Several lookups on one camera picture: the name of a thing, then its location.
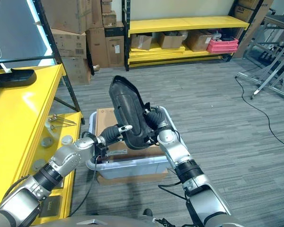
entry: cardboard box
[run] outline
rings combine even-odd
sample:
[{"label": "cardboard box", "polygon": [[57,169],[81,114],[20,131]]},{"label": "cardboard box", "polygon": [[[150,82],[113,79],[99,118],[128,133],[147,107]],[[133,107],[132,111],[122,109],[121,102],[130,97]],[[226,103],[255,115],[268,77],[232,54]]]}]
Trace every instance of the cardboard box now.
[{"label": "cardboard box", "polygon": [[151,47],[151,33],[147,33],[144,35],[133,34],[131,35],[131,47],[142,49],[142,50],[149,50]]},{"label": "cardboard box", "polygon": [[246,8],[255,9],[259,0],[239,0],[238,4]]},{"label": "cardboard box", "polygon": [[106,37],[109,67],[124,66],[124,36]]},{"label": "cardboard box", "polygon": [[102,13],[102,20],[104,27],[117,26],[117,15],[114,11],[110,13]]},{"label": "cardboard box", "polygon": [[242,6],[236,6],[234,9],[234,16],[237,19],[240,19],[245,22],[249,22],[253,12],[254,11],[251,9],[248,9]]},{"label": "cardboard box", "polygon": [[186,39],[186,45],[192,51],[206,51],[212,34],[206,30],[191,30]]},{"label": "cardboard box", "polygon": [[258,29],[260,24],[262,23],[266,13],[268,12],[271,4],[273,3],[273,0],[264,0],[260,9],[258,10],[255,18],[251,22],[251,24],[248,27],[248,30],[246,31],[243,39],[241,40],[237,52],[234,53],[234,58],[241,58],[243,57],[244,52],[246,51],[254,32]]},{"label": "cardboard box", "polygon": [[102,10],[101,10],[101,1],[100,0],[91,0],[92,13],[91,13],[91,27],[89,28],[98,28],[103,27],[102,23]]},{"label": "cardboard box", "polygon": [[53,38],[61,57],[86,58],[86,34],[52,29]]},{"label": "cardboard box", "polygon": [[122,22],[117,21],[116,27],[105,27],[104,28],[105,37],[112,37],[112,36],[124,36],[125,29]]},{"label": "cardboard box", "polygon": [[[108,126],[117,124],[113,108],[100,108],[97,109],[96,118],[96,135]],[[142,150],[132,150],[127,147],[124,141],[112,144],[109,146],[108,157],[110,160],[120,158],[133,158],[133,157],[155,157],[165,155],[159,146],[152,145]]]},{"label": "cardboard box", "polygon": [[163,32],[159,34],[158,43],[162,49],[180,48],[183,36],[179,33],[177,36],[165,35]]},{"label": "cardboard box", "polygon": [[111,1],[103,1],[101,2],[102,13],[110,13],[112,11],[112,2]]},{"label": "cardboard box", "polygon": [[146,175],[139,175],[139,176],[128,176],[128,177],[119,177],[114,179],[105,179],[101,174],[97,174],[97,180],[100,185],[112,185],[116,183],[140,183],[140,182],[160,182],[166,176],[168,172],[165,170],[161,174],[146,174]]},{"label": "cardboard box", "polygon": [[42,0],[42,5],[51,28],[82,34],[92,27],[91,0]]},{"label": "cardboard box", "polygon": [[86,59],[62,58],[62,62],[72,85],[90,83],[91,72]]},{"label": "cardboard box", "polygon": [[93,65],[100,65],[101,68],[108,67],[104,28],[92,28],[87,30],[86,34]]}]

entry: clear plastic bin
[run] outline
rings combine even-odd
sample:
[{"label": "clear plastic bin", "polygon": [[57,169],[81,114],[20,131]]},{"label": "clear plastic bin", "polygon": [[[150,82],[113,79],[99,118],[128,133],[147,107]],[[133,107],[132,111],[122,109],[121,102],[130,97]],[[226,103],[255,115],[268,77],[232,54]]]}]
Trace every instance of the clear plastic bin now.
[{"label": "clear plastic bin", "polygon": [[[177,130],[167,110],[162,106],[161,108],[164,110],[164,114],[168,123],[175,130]],[[89,118],[89,132],[93,134],[95,134],[96,115],[97,112],[93,112]],[[86,162],[86,166],[89,169],[95,170],[95,164],[92,163],[91,160]],[[97,164],[96,170],[99,171],[99,173],[105,179],[113,179],[118,177],[158,174],[162,173],[166,169],[166,167],[170,167],[166,156],[158,156]]]}]

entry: wall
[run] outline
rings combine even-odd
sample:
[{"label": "wall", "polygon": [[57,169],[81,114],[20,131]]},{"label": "wall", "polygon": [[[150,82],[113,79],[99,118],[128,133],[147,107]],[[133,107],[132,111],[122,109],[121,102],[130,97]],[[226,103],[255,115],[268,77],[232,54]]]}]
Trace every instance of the wall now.
[{"label": "wall", "polygon": [[[228,15],[234,0],[131,0],[131,20],[167,17]],[[112,9],[122,21],[121,0]]]}]

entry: black metal frame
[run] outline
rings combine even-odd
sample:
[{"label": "black metal frame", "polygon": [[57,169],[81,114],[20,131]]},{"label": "black metal frame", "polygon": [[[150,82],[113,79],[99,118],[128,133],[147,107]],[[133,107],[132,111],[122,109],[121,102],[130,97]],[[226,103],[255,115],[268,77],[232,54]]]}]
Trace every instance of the black metal frame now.
[{"label": "black metal frame", "polygon": [[[252,21],[254,20],[258,10],[260,9],[262,3],[264,0],[260,0],[259,3],[257,4],[257,7],[254,9],[254,12],[251,16],[251,18],[249,19],[249,25],[252,23]],[[238,0],[235,0],[233,5],[231,6],[229,15],[232,16],[233,13],[233,9],[234,7],[238,5]],[[128,65],[128,59],[129,59],[129,51],[130,51],[130,37],[128,37],[128,31],[130,29],[130,21],[131,21],[131,0],[122,0],[122,22],[123,25],[125,27],[125,39],[124,39],[124,66],[126,71],[129,70],[129,65]],[[243,33],[241,34],[240,38],[239,38],[239,44],[242,41],[245,33],[247,30],[244,30]],[[223,56],[225,56],[225,60],[226,61],[230,61],[232,59],[232,55],[231,54],[224,54]]]},{"label": "black metal frame", "polygon": [[[37,11],[37,14],[39,16],[41,25],[44,29],[45,35],[47,37],[48,43],[49,43],[49,45],[50,45],[50,47],[53,51],[53,54],[49,55],[49,56],[35,56],[35,57],[30,57],[30,58],[5,59],[5,60],[0,60],[0,63],[19,62],[19,61],[35,61],[35,60],[42,60],[42,59],[55,59],[57,64],[63,64],[61,56],[60,56],[58,48],[57,48],[57,45],[56,45],[55,40],[53,38],[53,34],[52,34],[51,29],[49,27],[49,24],[47,22],[41,0],[33,0],[33,3],[34,3],[34,6],[35,6],[35,9]],[[88,65],[90,67],[91,74],[94,75],[95,72],[94,72],[94,68],[93,68],[93,65],[92,65],[92,59],[91,59],[91,54],[90,54],[89,49],[88,49],[88,44],[87,44],[87,60],[88,60]],[[70,96],[71,96],[71,99],[73,101],[74,106],[64,102],[63,100],[61,100],[57,97],[54,97],[54,100],[56,100],[57,102],[67,106],[68,108],[70,108],[72,110],[80,112],[81,109],[80,109],[78,100],[76,98],[76,95],[74,93],[74,90],[71,86],[71,82],[70,82],[70,79],[67,75],[67,72],[66,72],[66,75],[63,76],[63,80],[65,82],[67,89],[68,89],[68,92],[70,93]],[[85,124],[84,118],[81,118],[81,123]]]},{"label": "black metal frame", "polygon": [[128,59],[130,51],[130,37],[128,37],[128,31],[131,22],[131,0],[122,0],[122,22],[125,28],[125,39],[124,39],[124,66],[126,71],[129,71]]},{"label": "black metal frame", "polygon": [[[255,19],[255,16],[256,16],[257,12],[259,11],[261,5],[263,4],[263,1],[264,1],[264,0],[260,0],[260,1],[258,2],[258,4],[257,4],[257,6],[256,6],[255,9],[250,9],[250,10],[253,10],[253,13],[252,13],[252,15],[251,15],[251,17],[250,17],[250,19],[249,19],[249,21],[248,21],[249,26],[250,26],[250,24],[252,23],[252,21]],[[238,0],[235,0],[235,2],[233,3],[233,5],[232,5],[232,7],[231,7],[231,9],[230,9],[230,12],[229,12],[229,14],[230,14],[231,16],[233,16],[233,9],[234,9],[235,6],[237,6],[237,5],[240,6],[240,4],[238,4]],[[244,30],[243,33],[241,34],[241,36],[240,36],[240,38],[239,38],[238,44],[240,44],[241,41],[243,40],[243,37],[245,36],[245,33],[247,32],[248,28],[247,28],[246,30]],[[228,57],[227,57],[226,61],[230,61],[231,59],[232,59],[232,55],[228,54]]]}]

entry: shoe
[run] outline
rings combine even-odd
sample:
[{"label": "shoe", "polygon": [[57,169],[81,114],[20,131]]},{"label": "shoe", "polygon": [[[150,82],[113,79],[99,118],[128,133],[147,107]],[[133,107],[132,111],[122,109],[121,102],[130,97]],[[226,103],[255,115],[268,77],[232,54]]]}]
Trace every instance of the shoe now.
[{"label": "shoe", "polygon": [[148,208],[145,209],[143,215],[152,217],[152,210]]}]

